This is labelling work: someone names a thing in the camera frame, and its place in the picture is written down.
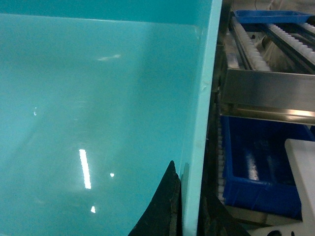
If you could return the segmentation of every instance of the roller conveyor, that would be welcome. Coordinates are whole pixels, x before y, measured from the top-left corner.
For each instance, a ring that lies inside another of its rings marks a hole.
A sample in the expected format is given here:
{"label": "roller conveyor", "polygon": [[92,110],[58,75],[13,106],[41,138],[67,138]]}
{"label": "roller conveyor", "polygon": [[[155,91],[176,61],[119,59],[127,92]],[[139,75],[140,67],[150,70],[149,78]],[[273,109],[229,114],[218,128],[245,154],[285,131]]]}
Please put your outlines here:
{"label": "roller conveyor", "polygon": [[260,25],[261,29],[306,73],[315,74],[315,52],[291,34],[274,24]]}
{"label": "roller conveyor", "polygon": [[[232,17],[229,29],[238,51],[233,55],[230,46],[225,49],[228,66],[220,83],[221,114],[314,125],[315,27],[308,23],[242,25]],[[248,30],[264,32],[300,73],[271,71]],[[235,60],[240,69],[229,66]]]}

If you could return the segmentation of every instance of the glossy surface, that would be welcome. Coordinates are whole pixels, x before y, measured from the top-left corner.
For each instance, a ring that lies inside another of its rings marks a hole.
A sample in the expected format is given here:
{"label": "glossy surface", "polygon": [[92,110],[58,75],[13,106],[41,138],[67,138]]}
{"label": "glossy surface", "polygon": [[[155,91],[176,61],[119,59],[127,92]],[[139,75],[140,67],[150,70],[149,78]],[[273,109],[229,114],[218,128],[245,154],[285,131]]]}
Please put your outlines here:
{"label": "glossy surface", "polygon": [[0,34],[0,233],[127,235],[180,171],[200,31],[0,15]]}

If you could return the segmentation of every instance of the blue plastic crate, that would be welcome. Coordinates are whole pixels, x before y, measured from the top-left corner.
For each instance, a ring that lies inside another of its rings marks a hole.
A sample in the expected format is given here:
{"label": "blue plastic crate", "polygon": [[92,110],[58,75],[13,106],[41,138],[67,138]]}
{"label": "blue plastic crate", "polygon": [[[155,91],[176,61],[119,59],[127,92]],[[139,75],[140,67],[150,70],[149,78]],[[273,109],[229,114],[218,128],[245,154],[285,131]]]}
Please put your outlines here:
{"label": "blue plastic crate", "polygon": [[312,15],[297,11],[234,11],[235,17],[241,24],[247,23],[305,23]]}
{"label": "blue plastic crate", "polygon": [[299,218],[286,139],[315,141],[305,125],[222,117],[225,204]]}

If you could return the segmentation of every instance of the white conveyor chain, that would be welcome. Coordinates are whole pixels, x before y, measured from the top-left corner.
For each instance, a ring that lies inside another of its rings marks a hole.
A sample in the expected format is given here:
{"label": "white conveyor chain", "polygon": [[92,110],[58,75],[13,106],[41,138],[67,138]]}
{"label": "white conveyor chain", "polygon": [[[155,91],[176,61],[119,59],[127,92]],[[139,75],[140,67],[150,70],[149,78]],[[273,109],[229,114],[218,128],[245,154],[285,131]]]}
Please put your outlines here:
{"label": "white conveyor chain", "polygon": [[249,57],[253,63],[254,70],[270,71],[270,68],[266,61],[262,58],[260,52],[255,47],[254,43],[242,27],[242,25],[237,21],[236,18],[232,18],[232,23],[235,29],[235,33],[239,38],[239,41],[244,49],[246,56]]}
{"label": "white conveyor chain", "polygon": [[274,24],[267,24],[270,31],[276,34],[280,39],[298,51],[303,57],[308,59],[311,63],[315,64],[315,52],[312,48],[300,42],[298,39],[294,38],[291,34],[285,32],[280,27]]}

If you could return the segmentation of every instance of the teal plastic panel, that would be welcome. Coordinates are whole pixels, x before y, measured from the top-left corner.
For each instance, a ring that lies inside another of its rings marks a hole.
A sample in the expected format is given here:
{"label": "teal plastic panel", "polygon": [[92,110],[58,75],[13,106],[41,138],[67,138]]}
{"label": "teal plastic panel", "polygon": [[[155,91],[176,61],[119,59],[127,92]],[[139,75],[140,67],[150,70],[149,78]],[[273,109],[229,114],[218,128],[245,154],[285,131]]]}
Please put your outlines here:
{"label": "teal plastic panel", "polygon": [[127,235],[174,160],[196,235],[221,0],[51,2],[0,7],[0,234]]}

